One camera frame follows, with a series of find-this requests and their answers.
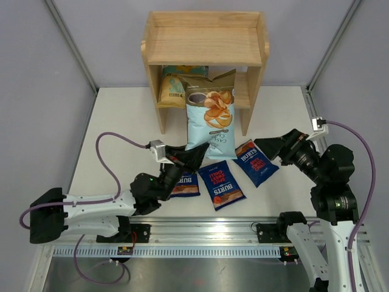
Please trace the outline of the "light blue cassava chips bag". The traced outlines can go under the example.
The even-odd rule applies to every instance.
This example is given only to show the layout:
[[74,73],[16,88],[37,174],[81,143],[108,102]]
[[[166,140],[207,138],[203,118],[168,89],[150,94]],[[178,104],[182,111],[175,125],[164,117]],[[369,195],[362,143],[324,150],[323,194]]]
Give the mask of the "light blue cassava chips bag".
[[208,143],[207,159],[236,159],[235,75],[233,69],[215,78],[178,76],[185,90],[188,119],[186,150]]

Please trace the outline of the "large yellow kettle chips bag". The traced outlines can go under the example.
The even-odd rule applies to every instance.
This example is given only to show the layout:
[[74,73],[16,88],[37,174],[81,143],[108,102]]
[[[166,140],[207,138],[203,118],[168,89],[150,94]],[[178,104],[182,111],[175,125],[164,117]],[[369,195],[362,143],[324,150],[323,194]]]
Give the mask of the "large yellow kettle chips bag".
[[162,85],[157,100],[158,108],[185,108],[185,90],[177,75],[208,76],[208,66],[165,65]]

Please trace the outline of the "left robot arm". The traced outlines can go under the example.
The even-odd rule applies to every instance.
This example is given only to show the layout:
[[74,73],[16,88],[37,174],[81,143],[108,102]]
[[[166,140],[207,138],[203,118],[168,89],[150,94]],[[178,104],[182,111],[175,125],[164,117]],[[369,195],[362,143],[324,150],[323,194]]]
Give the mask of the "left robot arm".
[[148,215],[169,200],[182,175],[199,170],[208,147],[206,142],[187,150],[151,141],[146,148],[160,164],[159,176],[139,173],[128,190],[115,194],[86,198],[65,195],[59,187],[48,190],[30,205],[29,241],[50,243],[69,234],[127,241],[131,236],[130,217]]

